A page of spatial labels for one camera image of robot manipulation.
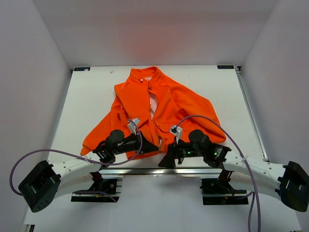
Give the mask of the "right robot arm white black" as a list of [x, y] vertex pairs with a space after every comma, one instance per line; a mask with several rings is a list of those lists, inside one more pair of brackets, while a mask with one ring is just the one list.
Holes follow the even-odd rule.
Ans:
[[221, 169], [217, 179], [202, 184], [204, 194], [258, 191], [295, 211], [307, 211], [309, 176], [298, 163], [290, 161], [284, 165], [243, 158], [229, 147], [213, 143], [201, 130], [190, 132], [188, 138], [188, 142], [174, 139], [158, 166], [174, 169], [185, 158], [202, 157], [208, 166]]

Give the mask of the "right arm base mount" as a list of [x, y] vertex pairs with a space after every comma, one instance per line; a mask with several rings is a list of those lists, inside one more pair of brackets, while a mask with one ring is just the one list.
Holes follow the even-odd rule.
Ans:
[[230, 185], [231, 171], [221, 171], [218, 177], [201, 178], [203, 205], [248, 205], [246, 190], [235, 189]]

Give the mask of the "orange jacket with pink lining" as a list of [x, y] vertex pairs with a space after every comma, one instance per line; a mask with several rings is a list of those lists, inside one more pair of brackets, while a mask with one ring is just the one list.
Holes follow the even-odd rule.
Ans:
[[163, 74], [158, 67], [132, 69], [124, 83], [114, 86], [115, 99], [108, 114], [83, 141], [81, 155], [94, 150], [113, 130], [131, 134], [128, 121], [138, 118], [143, 136], [167, 152], [174, 136], [170, 128], [181, 123], [182, 139], [188, 142], [193, 130], [201, 130], [214, 143], [223, 143], [225, 134], [211, 102]]

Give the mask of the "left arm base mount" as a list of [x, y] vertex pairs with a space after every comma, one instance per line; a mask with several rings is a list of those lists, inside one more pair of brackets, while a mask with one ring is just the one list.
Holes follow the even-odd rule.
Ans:
[[122, 178], [102, 177], [99, 172], [90, 173], [90, 186], [71, 195], [71, 202], [116, 203], [122, 190]]

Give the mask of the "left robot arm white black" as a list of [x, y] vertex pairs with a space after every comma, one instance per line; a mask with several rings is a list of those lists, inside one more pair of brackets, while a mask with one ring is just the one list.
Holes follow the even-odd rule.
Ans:
[[115, 202], [117, 180], [103, 179], [100, 170], [114, 164], [116, 155], [135, 152], [141, 156], [158, 150], [141, 132], [125, 137], [121, 130], [113, 130], [92, 151], [94, 159], [77, 157], [56, 164], [43, 160], [30, 171], [18, 189], [33, 213], [45, 209], [53, 199], [71, 193], [88, 198], [109, 197]]

